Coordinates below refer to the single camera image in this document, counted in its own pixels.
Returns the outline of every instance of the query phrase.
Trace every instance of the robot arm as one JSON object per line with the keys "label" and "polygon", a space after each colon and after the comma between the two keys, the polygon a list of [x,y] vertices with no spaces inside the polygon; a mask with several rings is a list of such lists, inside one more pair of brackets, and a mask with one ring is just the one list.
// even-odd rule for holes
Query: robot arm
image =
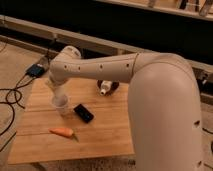
{"label": "robot arm", "polygon": [[70,77],[129,83],[138,171],[203,171],[200,96],[183,58],[147,53],[82,60],[79,54],[66,47],[51,62],[52,86]]}

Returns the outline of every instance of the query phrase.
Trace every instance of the wooden table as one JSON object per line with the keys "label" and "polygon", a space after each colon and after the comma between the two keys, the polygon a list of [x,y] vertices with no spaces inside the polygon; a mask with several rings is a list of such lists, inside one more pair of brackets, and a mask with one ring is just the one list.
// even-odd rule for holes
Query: wooden table
{"label": "wooden table", "polygon": [[[111,96],[101,96],[95,80],[71,79],[65,85],[71,112],[63,118],[50,103],[52,93],[45,80],[34,82],[9,164],[133,154],[127,84],[120,84]],[[89,124],[72,111],[80,103],[95,116]],[[79,142],[49,133],[49,128],[60,126],[72,128]]]}

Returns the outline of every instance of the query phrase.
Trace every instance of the floor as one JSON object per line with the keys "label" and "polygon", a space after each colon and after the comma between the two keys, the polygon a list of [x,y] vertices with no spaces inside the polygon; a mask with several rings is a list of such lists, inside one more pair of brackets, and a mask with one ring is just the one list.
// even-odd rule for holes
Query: floor
{"label": "floor", "polygon": [[[41,54],[35,53],[0,42],[0,88],[13,88],[16,82],[25,73],[26,68],[42,57]],[[23,101],[25,104],[29,96],[31,85],[22,89]],[[0,101],[4,98],[4,93],[0,92]],[[16,118],[13,126],[2,137],[0,137],[0,148],[5,141],[15,132],[18,122],[21,119],[23,109],[15,106]],[[209,130],[213,130],[213,106],[202,104],[203,109],[203,126]],[[11,119],[11,112],[7,106],[0,104],[0,128],[4,128]],[[210,142],[213,141],[213,136],[207,133],[203,134],[205,163],[213,167],[213,155],[210,151]],[[70,161],[56,161],[45,162],[41,165],[19,164],[7,165],[7,157],[12,143],[9,143],[6,148],[0,153],[0,170],[2,171],[135,171],[134,156],[120,156],[110,158],[98,159],[84,159],[84,160],[70,160]],[[212,171],[212,169],[205,167],[205,171]]]}

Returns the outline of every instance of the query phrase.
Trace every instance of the plastic cup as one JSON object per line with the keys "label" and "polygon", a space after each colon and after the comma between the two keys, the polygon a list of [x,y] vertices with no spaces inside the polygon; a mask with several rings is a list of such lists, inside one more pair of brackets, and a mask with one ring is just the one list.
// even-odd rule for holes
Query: plastic cup
{"label": "plastic cup", "polygon": [[61,116],[67,116],[71,113],[69,110],[69,99],[66,95],[52,98],[52,105]]}

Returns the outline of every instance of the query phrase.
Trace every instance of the orange carrot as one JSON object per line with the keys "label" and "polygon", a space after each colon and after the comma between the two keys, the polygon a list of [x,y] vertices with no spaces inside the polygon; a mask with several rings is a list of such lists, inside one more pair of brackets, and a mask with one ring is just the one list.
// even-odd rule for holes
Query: orange carrot
{"label": "orange carrot", "polygon": [[66,127],[50,128],[49,131],[53,134],[57,134],[67,138],[70,138],[74,134],[72,129]]}

